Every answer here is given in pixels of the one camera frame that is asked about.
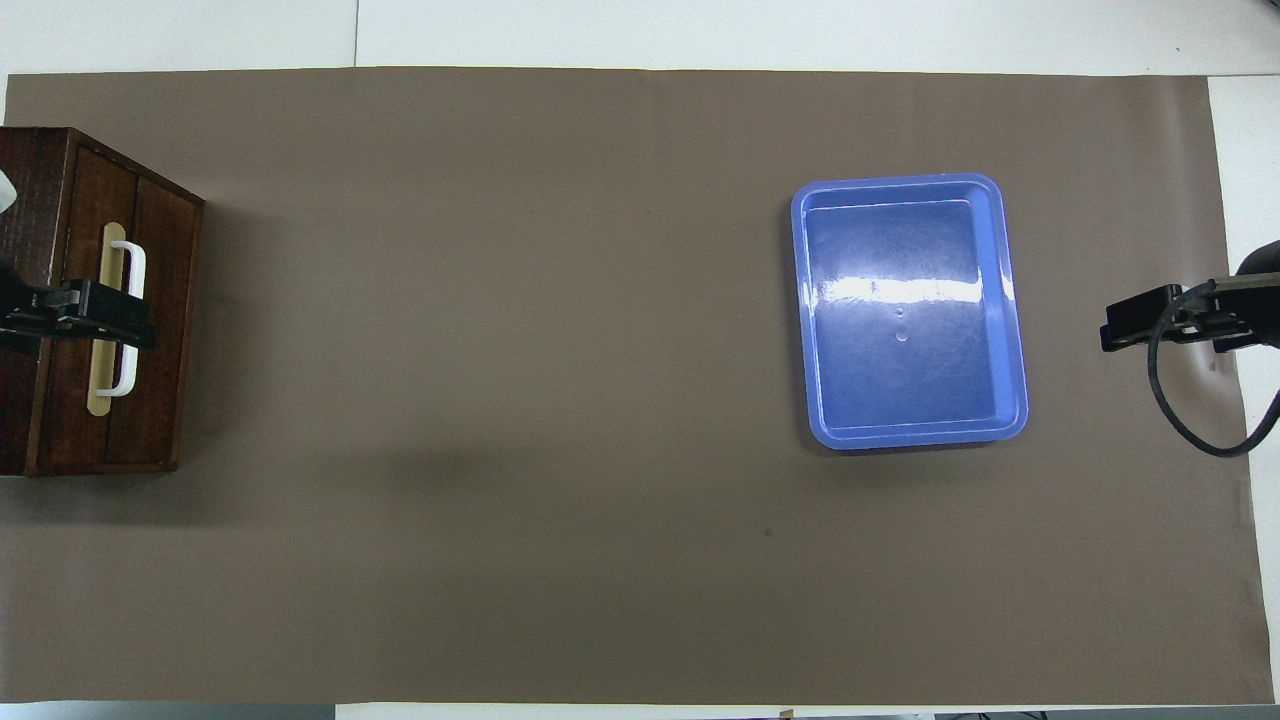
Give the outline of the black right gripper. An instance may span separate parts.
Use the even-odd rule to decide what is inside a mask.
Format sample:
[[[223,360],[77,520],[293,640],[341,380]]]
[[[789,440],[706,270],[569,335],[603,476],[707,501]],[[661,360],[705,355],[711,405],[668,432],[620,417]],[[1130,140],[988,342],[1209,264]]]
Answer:
[[[1112,354],[1153,337],[1169,341],[1184,332],[1189,320],[1175,313],[1157,332],[1165,309],[1187,288],[1161,284],[1110,304],[1102,324],[1102,351]],[[1239,348],[1279,347],[1279,274],[1276,272],[1230,275],[1206,281],[1187,291],[1187,315],[1194,342],[1208,341],[1219,354]]]

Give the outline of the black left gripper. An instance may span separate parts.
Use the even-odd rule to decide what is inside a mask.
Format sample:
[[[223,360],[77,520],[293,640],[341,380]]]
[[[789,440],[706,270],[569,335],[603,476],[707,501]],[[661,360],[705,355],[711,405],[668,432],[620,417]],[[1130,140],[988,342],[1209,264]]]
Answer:
[[[157,342],[145,299],[97,281],[70,281],[63,287],[29,284],[10,263],[1,263],[1,331],[102,340],[136,348],[155,348]]]

